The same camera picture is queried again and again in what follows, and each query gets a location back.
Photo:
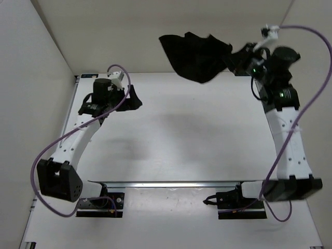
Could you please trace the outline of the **black skirt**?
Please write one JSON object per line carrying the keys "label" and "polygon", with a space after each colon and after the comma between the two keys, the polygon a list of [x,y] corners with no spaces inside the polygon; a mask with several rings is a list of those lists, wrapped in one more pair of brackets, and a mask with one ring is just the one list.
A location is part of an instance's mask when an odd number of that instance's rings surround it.
{"label": "black skirt", "polygon": [[199,37],[192,32],[185,35],[162,35],[161,46],[175,73],[182,78],[204,84],[227,68],[223,57],[232,53],[232,45],[213,35]]}

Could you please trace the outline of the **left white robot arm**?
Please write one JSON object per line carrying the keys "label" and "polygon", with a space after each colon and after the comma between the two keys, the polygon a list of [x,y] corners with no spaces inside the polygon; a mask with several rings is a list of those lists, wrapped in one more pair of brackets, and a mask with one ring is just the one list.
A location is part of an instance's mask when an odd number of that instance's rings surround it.
{"label": "left white robot arm", "polygon": [[107,191],[101,183],[82,180],[77,173],[78,163],[110,111],[125,112],[141,106],[133,85],[125,93],[118,78],[96,79],[93,91],[85,96],[78,111],[75,132],[61,140],[49,159],[37,164],[41,194],[69,202],[90,198],[96,206],[104,206],[108,202]]}

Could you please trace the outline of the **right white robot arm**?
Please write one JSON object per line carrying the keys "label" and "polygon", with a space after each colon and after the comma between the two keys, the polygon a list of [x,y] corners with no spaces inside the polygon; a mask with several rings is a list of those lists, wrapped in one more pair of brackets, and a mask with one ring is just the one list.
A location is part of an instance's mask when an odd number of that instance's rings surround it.
{"label": "right white robot arm", "polygon": [[271,52],[253,43],[231,56],[231,71],[236,76],[251,76],[257,87],[277,154],[271,167],[276,179],[269,172],[265,180],[243,182],[241,190],[232,195],[239,208],[246,207],[252,198],[269,202],[304,200],[323,187],[322,180],[315,178],[309,167],[296,120],[300,103],[289,67],[299,59],[300,54],[290,47],[279,46]]}

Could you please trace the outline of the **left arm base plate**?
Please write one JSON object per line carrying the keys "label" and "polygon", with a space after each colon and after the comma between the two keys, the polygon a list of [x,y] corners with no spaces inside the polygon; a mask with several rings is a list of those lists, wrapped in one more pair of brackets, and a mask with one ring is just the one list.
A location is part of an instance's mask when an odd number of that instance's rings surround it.
{"label": "left arm base plate", "polygon": [[76,217],[80,218],[122,218],[125,203],[124,188],[110,188],[102,183],[101,196],[112,199],[88,200],[79,204]]}

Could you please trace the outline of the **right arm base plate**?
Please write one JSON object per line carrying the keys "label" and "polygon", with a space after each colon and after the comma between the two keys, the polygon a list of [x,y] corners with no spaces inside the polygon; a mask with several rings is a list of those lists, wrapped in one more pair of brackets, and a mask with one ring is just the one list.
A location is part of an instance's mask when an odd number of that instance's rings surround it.
{"label": "right arm base plate", "polygon": [[203,200],[205,205],[217,206],[219,220],[267,219],[262,201],[242,196],[240,186],[230,191],[219,191]]}

